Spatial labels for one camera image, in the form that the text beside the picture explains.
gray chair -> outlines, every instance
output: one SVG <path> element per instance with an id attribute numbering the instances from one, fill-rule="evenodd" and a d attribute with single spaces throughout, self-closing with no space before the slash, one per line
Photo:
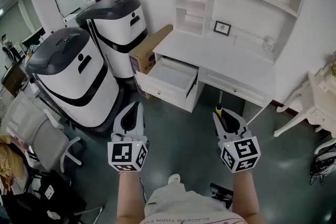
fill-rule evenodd
<path id="1" fill-rule="evenodd" d="M 62 128 L 47 110 L 34 106 L 23 92 L 10 104 L 1 125 L 2 133 L 9 133 L 30 146 L 26 157 L 32 168 L 41 169 L 42 166 L 48 172 L 60 162 L 64 173 L 65 156 L 81 165 L 81 161 L 69 153 L 69 148 L 80 137 L 70 141 Z"/>

shoe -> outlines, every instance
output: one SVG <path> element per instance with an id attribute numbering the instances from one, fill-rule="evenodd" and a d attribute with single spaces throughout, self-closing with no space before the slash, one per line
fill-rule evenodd
<path id="1" fill-rule="evenodd" d="M 181 182 L 181 177 L 179 174 L 173 174 L 169 177 L 168 179 L 168 185 L 170 183 L 173 183 L 173 182 L 176 182 L 176 183 L 180 183 Z"/>

green floor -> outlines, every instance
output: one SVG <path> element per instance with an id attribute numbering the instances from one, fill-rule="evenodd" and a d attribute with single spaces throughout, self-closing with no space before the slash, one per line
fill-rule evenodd
<path id="1" fill-rule="evenodd" d="M 192 114 L 155 97 L 147 100 L 139 94 L 132 96 L 132 101 L 141 101 L 144 106 L 145 134 L 151 141 L 141 172 L 147 198 L 166 185 L 172 173 L 181 174 L 186 190 L 202 195 L 211 194 L 210 183 L 232 189 L 232 175 L 215 151 L 218 140 L 212 111 L 218 96 L 219 90 L 206 86 Z M 247 102 L 244 107 L 243 100 L 228 93 L 223 95 L 223 105 L 246 118 L 257 109 Z M 318 182 L 309 185 L 313 150 L 322 143 L 321 135 L 305 123 L 278 138 L 272 135 L 290 119 L 290 115 L 278 114 L 269 106 L 249 126 L 261 149 L 261 158 L 253 170 L 261 214 L 268 224 L 336 223 L 336 173 L 327 177 L 324 186 Z M 85 141 L 74 149 L 83 167 L 66 162 L 74 189 L 88 207 L 105 205 L 99 224 L 115 223 L 119 175 L 108 165 L 107 140 L 70 128 L 65 132 Z M 94 218 L 90 214 L 82 220 L 89 224 Z"/>

yellow cloth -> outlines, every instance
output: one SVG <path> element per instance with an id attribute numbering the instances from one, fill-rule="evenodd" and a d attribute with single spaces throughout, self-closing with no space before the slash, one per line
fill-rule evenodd
<path id="1" fill-rule="evenodd" d="M 10 144 L 10 139 L 10 136 L 0 136 L 0 175 L 9 186 L 14 178 L 24 178 L 23 160 L 7 145 Z"/>

closed drawer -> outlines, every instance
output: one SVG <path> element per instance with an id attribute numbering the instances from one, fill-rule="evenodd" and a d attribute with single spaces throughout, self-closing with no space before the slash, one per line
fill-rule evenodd
<path id="1" fill-rule="evenodd" d="M 218 74 L 205 68 L 200 68 L 198 73 L 198 79 L 201 82 L 234 94 L 251 103 L 259 106 L 264 106 L 265 96 L 255 91 L 244 88 L 243 85 L 235 83 L 233 79 L 227 78 L 222 74 Z"/>
<path id="2" fill-rule="evenodd" d="M 161 58 L 148 74 L 136 72 L 141 89 L 177 106 L 185 107 L 185 100 L 198 70 L 179 62 Z"/>

